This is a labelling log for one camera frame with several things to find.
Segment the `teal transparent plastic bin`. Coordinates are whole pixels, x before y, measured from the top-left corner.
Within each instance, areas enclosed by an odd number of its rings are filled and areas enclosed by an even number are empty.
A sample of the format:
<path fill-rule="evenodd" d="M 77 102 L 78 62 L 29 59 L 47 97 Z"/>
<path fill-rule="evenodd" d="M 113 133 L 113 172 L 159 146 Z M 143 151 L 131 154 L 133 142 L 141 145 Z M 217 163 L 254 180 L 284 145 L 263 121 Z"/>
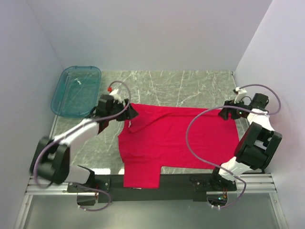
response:
<path fill-rule="evenodd" d="M 95 66 L 72 66 L 59 78 L 51 101 L 52 112 L 65 118 L 84 118 L 97 102 L 102 73 Z"/>

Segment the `red t shirt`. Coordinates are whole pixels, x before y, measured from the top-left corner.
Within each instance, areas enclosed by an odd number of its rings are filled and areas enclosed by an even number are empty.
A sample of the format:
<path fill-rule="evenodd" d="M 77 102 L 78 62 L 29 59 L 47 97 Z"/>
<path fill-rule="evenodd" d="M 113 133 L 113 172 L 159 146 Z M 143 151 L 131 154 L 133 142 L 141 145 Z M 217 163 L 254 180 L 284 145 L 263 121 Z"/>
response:
<path fill-rule="evenodd" d="M 125 121 L 118 136 L 124 163 L 124 187 L 158 188 L 162 167 L 212 169 L 230 160 L 239 142 L 234 120 L 225 121 L 213 110 L 200 116 L 187 132 L 189 123 L 204 109 L 133 104 L 139 115 Z"/>

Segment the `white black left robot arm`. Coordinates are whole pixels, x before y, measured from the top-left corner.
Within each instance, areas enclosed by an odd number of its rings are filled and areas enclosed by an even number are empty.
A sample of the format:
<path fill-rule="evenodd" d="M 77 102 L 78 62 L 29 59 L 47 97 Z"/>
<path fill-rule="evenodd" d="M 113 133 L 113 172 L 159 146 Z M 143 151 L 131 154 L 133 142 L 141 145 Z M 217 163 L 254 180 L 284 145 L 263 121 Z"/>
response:
<path fill-rule="evenodd" d="M 129 99 L 102 95 L 97 106 L 79 124 L 53 138 L 43 137 L 39 141 L 30 166 L 36 184 L 40 186 L 39 178 L 43 178 L 51 184 L 71 182 L 78 183 L 85 192 L 93 190 L 94 172 L 82 166 L 73 166 L 71 154 L 87 140 L 100 134 L 110 121 L 131 120 L 137 115 Z"/>

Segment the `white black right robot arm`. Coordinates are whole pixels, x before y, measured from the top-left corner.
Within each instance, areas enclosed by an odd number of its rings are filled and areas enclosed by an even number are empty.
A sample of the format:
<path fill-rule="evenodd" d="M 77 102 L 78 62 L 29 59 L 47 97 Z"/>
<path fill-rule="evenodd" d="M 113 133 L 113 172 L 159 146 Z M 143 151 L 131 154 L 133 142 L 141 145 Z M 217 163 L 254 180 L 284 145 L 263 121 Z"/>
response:
<path fill-rule="evenodd" d="M 238 143 L 234 156 L 221 164 L 226 170 L 214 168 L 209 178 L 213 190 L 226 189 L 233 184 L 236 176 L 250 170 L 264 170 L 270 164 L 283 136 L 270 124 L 270 116 L 265 109 L 268 103 L 269 98 L 264 94 L 255 94 L 248 105 L 236 99 L 225 101 L 224 105 L 231 107 L 223 108 L 218 115 L 224 120 L 246 118 L 249 127 Z"/>

